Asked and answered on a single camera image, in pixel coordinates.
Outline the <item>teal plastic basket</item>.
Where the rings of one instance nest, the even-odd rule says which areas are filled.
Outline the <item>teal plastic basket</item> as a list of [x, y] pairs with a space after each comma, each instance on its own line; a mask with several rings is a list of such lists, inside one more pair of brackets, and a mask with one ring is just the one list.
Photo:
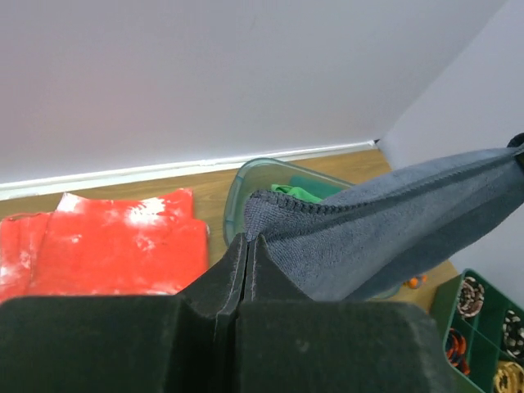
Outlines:
[[278, 230], [298, 228], [324, 215], [284, 213], [276, 216], [258, 206], [248, 208], [256, 192], [272, 192], [272, 184], [302, 187], [321, 197], [318, 203], [275, 192], [297, 206], [321, 206], [347, 198], [361, 185], [344, 182], [280, 160], [259, 158], [246, 162], [230, 187], [224, 210], [224, 240], [245, 234], [250, 242], [246, 264], [246, 294], [252, 300], [369, 300], [395, 296], [402, 282], [373, 270], [357, 232], [346, 223], [299, 237], [270, 238]]

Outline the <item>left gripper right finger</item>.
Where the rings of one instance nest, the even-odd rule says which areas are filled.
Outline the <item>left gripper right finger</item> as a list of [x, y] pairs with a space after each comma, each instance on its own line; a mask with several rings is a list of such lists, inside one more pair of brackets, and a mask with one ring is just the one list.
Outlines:
[[238, 392], [453, 392], [435, 321], [405, 302], [314, 301], [249, 244]]

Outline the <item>dark blue towel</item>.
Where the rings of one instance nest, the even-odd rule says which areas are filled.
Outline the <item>dark blue towel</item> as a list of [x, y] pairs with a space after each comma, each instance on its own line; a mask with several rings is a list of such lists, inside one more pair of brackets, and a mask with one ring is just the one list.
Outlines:
[[324, 215], [270, 238], [299, 237], [346, 223], [373, 270], [401, 282], [434, 268], [499, 226], [523, 203], [523, 169], [515, 148], [471, 151], [430, 160], [361, 183], [347, 198], [297, 206], [256, 192], [246, 206]]

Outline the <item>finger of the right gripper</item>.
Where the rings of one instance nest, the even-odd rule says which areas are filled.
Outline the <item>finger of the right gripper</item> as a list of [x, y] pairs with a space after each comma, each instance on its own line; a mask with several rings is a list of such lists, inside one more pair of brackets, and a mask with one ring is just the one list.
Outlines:
[[507, 148], [515, 148], [517, 153], [515, 155], [515, 160], [519, 164], [521, 169], [524, 169], [524, 133], [519, 133], [515, 135], [507, 145]]

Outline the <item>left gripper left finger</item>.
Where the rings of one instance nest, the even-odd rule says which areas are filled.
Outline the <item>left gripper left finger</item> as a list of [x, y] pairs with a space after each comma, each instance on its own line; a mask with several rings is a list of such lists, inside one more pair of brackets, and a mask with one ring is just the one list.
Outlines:
[[27, 296], [1, 307], [4, 392], [230, 392], [247, 242], [172, 296]]

